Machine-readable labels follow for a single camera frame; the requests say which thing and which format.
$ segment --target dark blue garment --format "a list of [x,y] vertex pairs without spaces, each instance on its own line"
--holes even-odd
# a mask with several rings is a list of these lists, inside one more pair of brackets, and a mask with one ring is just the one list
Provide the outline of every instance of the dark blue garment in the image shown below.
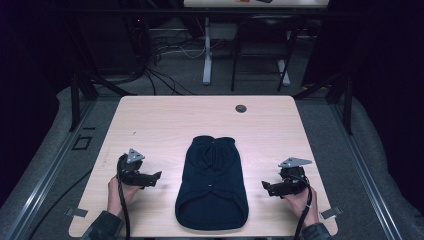
[[227,230],[246,223],[249,206],[234,142],[229,137],[193,139],[175,204],[181,225],[196,230]]

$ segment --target cable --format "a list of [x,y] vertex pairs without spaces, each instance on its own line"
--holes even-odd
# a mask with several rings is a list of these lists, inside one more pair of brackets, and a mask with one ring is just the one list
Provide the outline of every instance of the cable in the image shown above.
[[[213,46],[211,46],[211,49],[212,48],[214,48],[214,47],[216,47],[216,46],[218,46],[220,43],[221,43],[221,41],[222,41],[222,39],[221,40],[219,40],[217,43],[215,43]],[[198,57],[200,57],[200,56],[202,56],[203,55],[203,53],[206,51],[206,48],[205,47],[203,47],[201,50],[200,49],[184,49],[183,47],[181,47],[181,46],[171,46],[172,48],[173,47],[178,47],[178,48],[180,48],[181,49],[181,51],[170,51],[170,52],[162,52],[162,53],[159,53],[159,54],[157,54],[157,55],[165,55],[165,54],[170,54],[170,53],[184,53],[187,57],[189,57],[189,58],[198,58]],[[196,55],[196,56],[191,56],[191,55],[189,55],[187,52],[199,52],[199,51],[201,51],[201,53],[199,53],[198,55]]]
[[[155,53],[156,58],[160,60],[161,55],[169,54],[169,53],[180,53],[180,52],[183,52],[189,58],[200,57],[203,54],[203,52],[205,51],[205,47],[203,46],[202,49],[185,49],[184,48],[185,46],[193,45],[193,42],[189,42],[189,41],[194,41],[194,40],[190,39],[190,40],[183,41],[181,43],[177,43],[177,44],[174,44],[174,45],[168,45],[168,46],[163,46],[163,47],[157,48],[156,53]],[[181,51],[169,51],[170,49],[181,49]],[[190,51],[201,51],[201,53],[196,55],[196,56],[191,56],[187,53],[187,52],[190,52]]]
[[122,211],[124,212],[124,218],[125,218],[125,230],[126,230],[125,239],[129,240],[130,239],[130,233],[131,233],[130,217],[129,217],[129,214],[128,214],[127,204],[125,203],[124,192],[122,190],[122,180],[121,180],[121,176],[120,176],[119,172],[118,172],[118,174],[116,174],[116,176],[118,178],[119,199],[121,200]]
[[[153,70],[153,69],[150,69],[150,68],[149,68],[149,69],[147,69],[147,71],[148,71],[149,73],[151,73],[153,76],[157,77],[159,80],[161,80],[161,81],[162,81],[162,82],[163,82],[166,86],[168,86],[171,90],[173,90],[173,93],[175,92],[175,93],[177,93],[178,95],[184,95],[184,94],[182,94],[182,93],[178,92],[178,91],[175,89],[175,84],[177,84],[178,86],[180,86],[182,89],[184,89],[185,91],[187,91],[187,92],[188,92],[188,93],[190,93],[191,95],[197,95],[197,94],[195,94],[195,93],[191,92],[190,90],[188,90],[187,88],[185,88],[183,85],[181,85],[181,83],[179,83],[178,81],[174,80],[171,76],[169,76],[169,75],[167,75],[167,74],[157,72],[157,71],[155,71],[155,70]],[[169,79],[169,80],[171,80],[171,81],[173,82],[173,84],[174,84],[174,87],[172,88],[171,86],[169,86],[169,84],[168,84],[168,83],[166,83],[166,82],[165,82],[165,80],[161,78],[161,76],[162,76],[162,77],[165,77],[165,78],[167,78],[167,79]]]
[[[201,24],[200,24],[200,22],[199,22],[199,19],[198,18],[196,18],[196,21],[197,21],[197,24],[198,24],[198,26],[199,26],[199,28],[200,28],[200,30],[202,31],[202,34],[203,34],[203,36],[205,36],[205,32],[203,31],[203,28],[202,28],[202,26],[201,26]],[[193,42],[195,42],[195,41],[197,41],[197,39],[193,39],[193,38],[189,38],[189,39],[186,39],[185,41],[182,41],[182,42],[180,42],[180,43],[177,43],[176,45],[174,44],[174,45],[168,45],[168,46],[165,46],[165,47],[161,47],[161,48],[158,48],[158,49],[156,49],[156,60],[157,61],[160,61],[160,57],[161,57],[161,55],[163,55],[163,54],[168,54],[168,53],[179,53],[179,52],[183,52],[187,57],[189,57],[189,58],[198,58],[198,57],[200,57],[201,55],[203,55],[203,53],[205,52],[205,47],[203,47],[203,49],[202,50],[186,50],[186,49],[184,49],[183,48],[183,45],[184,44],[186,44],[186,43],[193,43]],[[168,51],[169,49],[171,49],[171,48],[179,48],[179,49],[181,49],[182,51]],[[187,52],[188,51],[202,51],[200,54],[198,54],[198,55],[196,55],[196,56],[191,56],[191,55],[189,55],[189,54],[187,54]]]
[[43,217],[40,219],[40,221],[38,222],[38,224],[34,227],[34,229],[32,230],[31,234],[28,237],[28,240],[31,240],[32,237],[34,237],[35,232],[38,230],[38,228],[40,227],[41,223],[43,223],[43,221],[46,219],[47,215],[49,215],[49,213],[53,210],[54,207],[56,207],[56,205],[60,202],[60,200],[62,200],[63,197],[66,196],[66,194],[68,194],[69,191],[71,191],[78,183],[80,183],[85,177],[87,177],[91,171],[93,171],[93,168],[91,168],[88,172],[86,172],[78,181],[76,181],[74,184],[72,184],[71,187],[69,187],[57,200],[56,202],[53,203],[53,205],[47,210],[47,212],[43,215]]
[[152,79],[152,77],[150,76],[150,72],[149,72],[149,71],[146,71],[146,76],[149,78],[150,83],[152,84],[152,88],[153,88],[153,95],[154,95],[154,96],[156,96],[156,87],[155,87],[155,84],[153,83],[153,79]]
[[306,187],[308,188],[308,199],[306,200],[306,206],[305,209],[302,212],[302,215],[299,218],[299,222],[297,223],[296,226],[296,232],[294,234],[293,240],[298,240],[299,239],[299,235],[300,235],[300,230],[302,229],[302,225],[303,222],[305,221],[306,215],[308,215],[309,209],[311,207],[311,203],[312,203],[312,189],[311,189],[311,185],[309,184],[308,179],[306,178],[306,181],[300,177],[294,176],[294,175],[290,175],[290,174],[284,174],[284,177],[290,177],[290,178],[295,178],[297,180],[302,181]]
[[[191,45],[191,44],[195,44],[198,43],[199,46],[202,46],[202,41],[198,40],[198,39],[193,39],[193,38],[177,38],[177,37],[156,37],[156,43],[154,43],[156,45],[156,47],[160,47],[160,45],[163,45],[162,47],[168,47],[168,46],[172,46],[172,45],[176,45],[178,46],[183,46],[183,45]],[[182,41],[178,41],[178,42],[172,42],[172,43],[168,43],[169,39],[184,39]]]
[[129,82],[133,82],[137,79],[139,79],[141,76],[143,76],[143,72],[137,72],[134,73],[133,75],[131,75],[128,78],[125,79],[120,79],[120,80],[107,80],[108,82],[115,84],[115,85],[119,85],[119,84],[124,84],[124,83],[129,83]]

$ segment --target wooden table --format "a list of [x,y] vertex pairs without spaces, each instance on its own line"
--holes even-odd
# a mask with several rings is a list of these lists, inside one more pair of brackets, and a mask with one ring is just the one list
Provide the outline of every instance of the wooden table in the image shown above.
[[[239,113],[237,105],[247,111]],[[174,214],[185,154],[194,137],[232,137],[240,153],[249,218],[240,229],[196,231]],[[131,235],[137,237],[292,236],[297,218],[285,200],[269,197],[261,181],[281,182],[277,166],[289,157],[312,160],[304,169],[318,192],[319,210],[330,209],[295,102],[289,96],[129,96],[121,99],[69,229],[81,236],[107,205],[107,183],[118,158],[134,148],[146,156],[140,172],[162,171],[156,187],[137,193],[129,209]],[[334,219],[323,220],[331,234]]]

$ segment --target human hand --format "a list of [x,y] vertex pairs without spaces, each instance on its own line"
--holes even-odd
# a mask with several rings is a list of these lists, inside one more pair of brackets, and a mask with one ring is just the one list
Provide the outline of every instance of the human hand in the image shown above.
[[[119,217],[122,213],[121,199],[119,198],[119,183],[116,176],[112,177],[108,184],[109,195],[107,201],[107,211]],[[139,186],[130,186],[122,183],[122,192],[126,204],[131,204],[135,194],[140,189]]]
[[[309,225],[315,224],[319,222],[318,218],[318,205],[317,205],[317,192],[315,189],[311,187],[312,190],[312,202],[311,207],[309,208],[308,214],[306,215],[305,220],[303,221],[303,227],[307,227]],[[309,190],[305,188],[302,192],[296,195],[285,195],[284,199],[286,199],[296,217],[300,218],[305,210],[306,202],[308,200]]]

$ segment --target gray carpet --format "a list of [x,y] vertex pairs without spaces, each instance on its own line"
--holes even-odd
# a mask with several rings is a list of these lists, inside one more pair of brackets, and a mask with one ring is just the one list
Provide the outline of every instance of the gray carpet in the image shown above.
[[[213,51],[212,83],[209,86],[202,84],[204,55],[199,58],[189,58],[184,53],[165,54],[162,55],[157,66],[152,66],[152,69],[170,75],[173,80],[197,95],[294,95],[302,90],[301,79],[313,47],[310,42],[298,41],[288,72],[292,85],[283,88],[281,92],[276,91],[278,82],[273,81],[237,82],[235,91],[231,92],[230,43],[221,44],[223,43],[217,45]],[[194,56],[198,53],[191,52],[190,55]],[[172,80],[164,78],[164,81],[173,86]],[[159,79],[154,78],[153,83],[157,95],[176,94]],[[138,95],[153,94],[153,87],[146,76],[119,86]],[[178,85],[175,88],[183,94],[190,95]],[[71,126],[70,90],[65,89],[58,94],[61,106],[56,120],[18,186],[0,210],[2,226],[0,239],[6,239],[8,233],[14,230],[16,227],[14,223],[19,219],[22,208],[25,207],[38,181],[55,161],[57,154],[63,150],[64,143],[72,140],[70,149],[65,151],[64,164],[59,167],[54,184],[43,199],[40,208],[35,210],[35,217],[26,223],[28,229],[23,229],[23,231],[28,230],[25,234],[22,233],[21,236],[25,236],[23,239],[28,238],[34,226],[63,192],[93,166],[119,101],[118,96],[105,87],[99,85],[97,89],[101,96],[96,102],[86,102],[82,97],[82,102],[87,106],[86,110],[91,111],[79,131],[72,134],[68,133]],[[323,100],[323,93],[325,90],[307,100],[297,101],[297,106],[330,203],[341,207],[344,211],[337,218],[339,232],[335,238],[387,239],[375,212],[375,206],[370,201],[358,175],[354,155],[346,141],[344,130],[338,124],[340,119],[335,114],[338,107],[327,105]],[[359,102],[354,101],[352,113],[353,138],[387,203],[401,236],[404,239],[424,239],[424,219],[402,198],[396,184],[387,174],[384,151],[366,111]],[[91,138],[86,150],[72,150],[78,137]],[[84,146],[85,143],[80,140],[78,144]],[[71,239],[68,235],[71,218],[64,215],[64,212],[78,205],[86,181],[87,178],[75,186],[53,208],[33,239]]]

